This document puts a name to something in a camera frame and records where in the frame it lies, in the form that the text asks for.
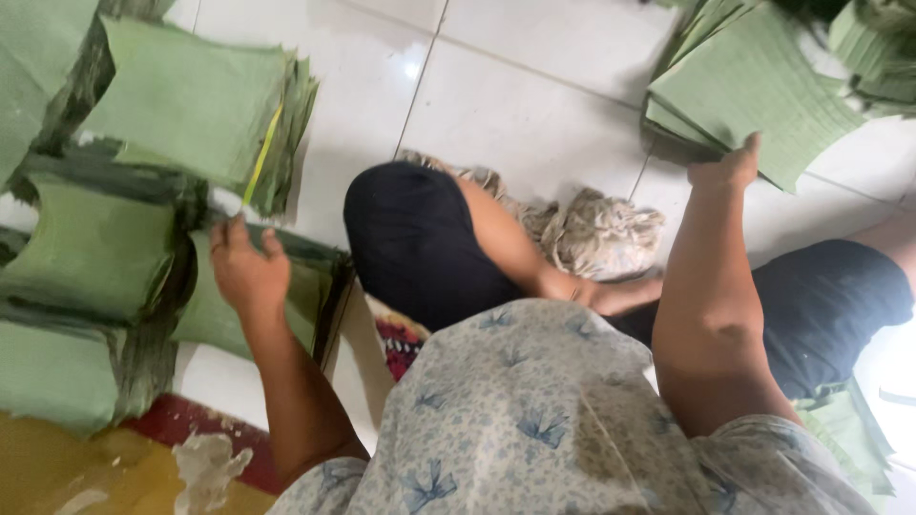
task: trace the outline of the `stack of banana leaves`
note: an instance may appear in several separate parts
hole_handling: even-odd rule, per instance
[[[0,192],[38,211],[31,234],[0,220],[0,411],[88,435],[170,388],[178,341],[251,358],[210,268],[209,228],[225,216],[207,195],[286,209],[317,82],[295,52],[164,24],[170,5],[0,6]],[[278,237],[290,326],[321,361],[349,257]]]
[[[720,151],[762,130],[760,172],[781,189],[869,118],[916,115],[914,0],[675,0],[644,121]]]

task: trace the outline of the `person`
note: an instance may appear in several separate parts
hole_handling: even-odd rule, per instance
[[[281,245],[265,231],[262,256],[242,221],[217,225],[217,282],[289,487],[271,512],[871,513],[786,390],[848,373],[870,333],[908,318],[916,224],[752,274],[742,212],[759,145],[689,168],[663,284],[562,274],[469,182],[405,163],[357,177],[344,220],[365,290],[435,331],[387,399],[371,460],[286,325]],[[602,316],[640,311],[651,350]],[[820,364],[774,368],[805,351]]]

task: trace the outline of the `finger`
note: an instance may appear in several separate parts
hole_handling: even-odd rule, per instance
[[[240,213],[233,217],[226,230],[226,239],[230,248],[244,248],[250,245],[248,228],[245,226],[245,217]]]
[[[210,253],[225,248],[226,246],[226,224],[220,222],[210,229]]]
[[[748,154],[753,156],[754,159],[757,158],[757,154],[760,151],[760,145],[762,143],[762,139],[763,138],[760,135],[760,131],[752,132],[750,136],[748,136],[747,139],[745,139],[744,150],[746,150]]]
[[[277,239],[277,234],[272,227],[264,229],[261,233],[261,246],[264,248],[264,255],[267,259],[283,258],[286,256],[283,252],[283,244]]]

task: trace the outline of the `black cloth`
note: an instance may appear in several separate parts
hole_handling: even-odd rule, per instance
[[[403,162],[363,172],[343,209],[363,288],[431,331],[524,296],[477,244],[450,176]],[[773,377],[790,399],[852,375],[878,329],[908,321],[903,270],[874,248],[828,240],[753,272]],[[658,304],[607,320],[651,345]]]

